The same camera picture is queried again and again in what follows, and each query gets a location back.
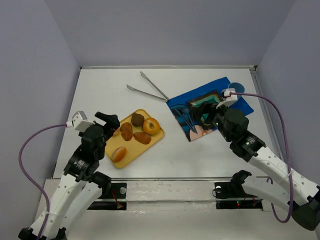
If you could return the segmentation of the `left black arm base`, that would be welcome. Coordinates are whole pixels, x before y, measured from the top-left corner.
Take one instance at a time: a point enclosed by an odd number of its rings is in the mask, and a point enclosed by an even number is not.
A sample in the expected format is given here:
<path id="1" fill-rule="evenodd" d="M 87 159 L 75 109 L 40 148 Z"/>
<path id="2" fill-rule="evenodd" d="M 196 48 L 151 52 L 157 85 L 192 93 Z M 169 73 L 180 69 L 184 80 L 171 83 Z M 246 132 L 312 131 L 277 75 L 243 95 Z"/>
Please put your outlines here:
<path id="1" fill-rule="evenodd" d="M 127 209 L 127 183 L 109 180 L 102 187 L 101 196 L 87 209 L 92 211 L 125 211 Z"/>

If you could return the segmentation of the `metal tongs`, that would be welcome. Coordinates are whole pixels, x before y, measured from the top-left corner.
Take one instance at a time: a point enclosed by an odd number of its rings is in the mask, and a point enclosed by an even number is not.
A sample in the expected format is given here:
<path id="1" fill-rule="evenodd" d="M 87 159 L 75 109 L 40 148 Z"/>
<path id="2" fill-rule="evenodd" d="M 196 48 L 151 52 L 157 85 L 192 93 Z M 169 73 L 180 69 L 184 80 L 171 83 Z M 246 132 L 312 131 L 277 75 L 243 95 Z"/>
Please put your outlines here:
<path id="1" fill-rule="evenodd" d="M 142 70 L 139 71 L 135 79 L 130 80 L 126 85 L 128 90 L 145 95 L 147 97 L 167 102 L 169 97 L 150 79 Z"/>

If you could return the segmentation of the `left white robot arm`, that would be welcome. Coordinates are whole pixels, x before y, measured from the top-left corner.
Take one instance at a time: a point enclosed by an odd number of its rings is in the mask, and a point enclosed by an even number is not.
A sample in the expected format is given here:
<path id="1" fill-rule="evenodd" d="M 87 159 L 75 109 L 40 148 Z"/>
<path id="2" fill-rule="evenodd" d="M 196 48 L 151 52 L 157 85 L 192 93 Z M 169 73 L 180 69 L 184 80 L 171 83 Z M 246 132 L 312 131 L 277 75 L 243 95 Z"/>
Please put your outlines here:
<path id="1" fill-rule="evenodd" d="M 70 121 L 62 124 L 77 131 L 81 143 L 68 160 L 52 197 L 26 172 L 21 159 L 23 152 L 19 152 L 20 169 L 45 198 L 44 210 L 31 226 L 20 231 L 19 239 L 66 240 L 88 207 L 111 189 L 111 178 L 97 169 L 105 157 L 107 140 L 120 127 L 120 122 L 115 114 L 98 111 L 94 116 L 104 124 L 88 120 L 83 111 L 77 111 Z"/>

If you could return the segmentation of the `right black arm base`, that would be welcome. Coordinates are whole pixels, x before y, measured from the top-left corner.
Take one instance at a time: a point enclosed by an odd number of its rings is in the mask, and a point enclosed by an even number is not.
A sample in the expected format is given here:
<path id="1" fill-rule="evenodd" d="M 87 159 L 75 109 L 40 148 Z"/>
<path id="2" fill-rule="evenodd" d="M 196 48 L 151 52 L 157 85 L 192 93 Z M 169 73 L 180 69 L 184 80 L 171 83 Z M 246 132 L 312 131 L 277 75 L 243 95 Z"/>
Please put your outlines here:
<path id="1" fill-rule="evenodd" d="M 212 196 L 216 199 L 217 210 L 257 209 L 262 210 L 262 200 L 245 193 L 243 184 L 252 174 L 245 170 L 236 172 L 231 180 L 215 182 Z"/>

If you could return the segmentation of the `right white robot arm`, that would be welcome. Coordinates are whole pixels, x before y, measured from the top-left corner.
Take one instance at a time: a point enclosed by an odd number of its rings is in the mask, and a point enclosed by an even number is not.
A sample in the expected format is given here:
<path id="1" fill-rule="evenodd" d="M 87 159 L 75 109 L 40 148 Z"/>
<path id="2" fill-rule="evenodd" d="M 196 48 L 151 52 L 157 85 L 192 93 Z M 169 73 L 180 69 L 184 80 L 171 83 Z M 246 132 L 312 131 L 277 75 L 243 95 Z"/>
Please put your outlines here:
<path id="1" fill-rule="evenodd" d="M 248 131 L 249 119 L 240 109 L 229 108 L 224 102 L 205 101 L 192 106 L 191 113 L 202 126 L 216 127 L 236 156 L 263 171 L 287 191 L 287 205 L 297 224 L 309 231 L 317 228 L 320 223 L 320 186 L 290 168 L 264 141 Z"/>

